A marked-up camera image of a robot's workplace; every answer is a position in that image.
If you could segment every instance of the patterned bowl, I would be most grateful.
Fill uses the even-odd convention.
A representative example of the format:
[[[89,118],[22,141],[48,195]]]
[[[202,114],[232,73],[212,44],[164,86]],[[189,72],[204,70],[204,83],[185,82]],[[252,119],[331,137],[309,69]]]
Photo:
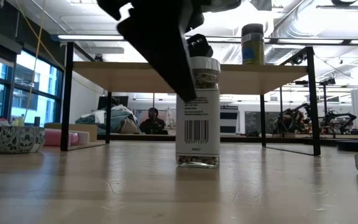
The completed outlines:
[[[44,143],[44,128],[0,126],[0,153],[37,152]]]

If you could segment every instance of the barcode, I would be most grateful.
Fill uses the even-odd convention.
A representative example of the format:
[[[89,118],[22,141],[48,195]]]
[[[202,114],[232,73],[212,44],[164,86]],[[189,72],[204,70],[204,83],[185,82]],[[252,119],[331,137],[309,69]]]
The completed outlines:
[[[208,121],[205,120],[186,120],[185,121],[185,142],[207,143],[208,142]]]

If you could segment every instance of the person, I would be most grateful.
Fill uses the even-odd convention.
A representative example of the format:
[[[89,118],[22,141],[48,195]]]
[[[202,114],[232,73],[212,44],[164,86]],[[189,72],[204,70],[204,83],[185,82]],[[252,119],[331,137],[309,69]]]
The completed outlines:
[[[149,109],[149,118],[140,124],[140,130],[146,134],[163,134],[165,122],[158,118],[158,110],[155,108]]]

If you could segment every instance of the white container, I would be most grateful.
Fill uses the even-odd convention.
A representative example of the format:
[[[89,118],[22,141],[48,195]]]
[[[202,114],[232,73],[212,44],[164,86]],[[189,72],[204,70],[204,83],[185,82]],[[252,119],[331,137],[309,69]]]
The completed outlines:
[[[219,166],[220,64],[208,57],[190,58],[197,99],[185,103],[177,97],[176,153],[179,166]]]

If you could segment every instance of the wooden floor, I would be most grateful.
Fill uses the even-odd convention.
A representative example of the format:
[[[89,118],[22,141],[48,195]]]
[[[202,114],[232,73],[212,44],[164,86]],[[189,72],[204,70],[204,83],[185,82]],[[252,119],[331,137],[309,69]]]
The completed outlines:
[[[0,155],[0,223],[358,223],[358,171],[327,147],[222,144],[217,170],[177,168],[172,142]]]

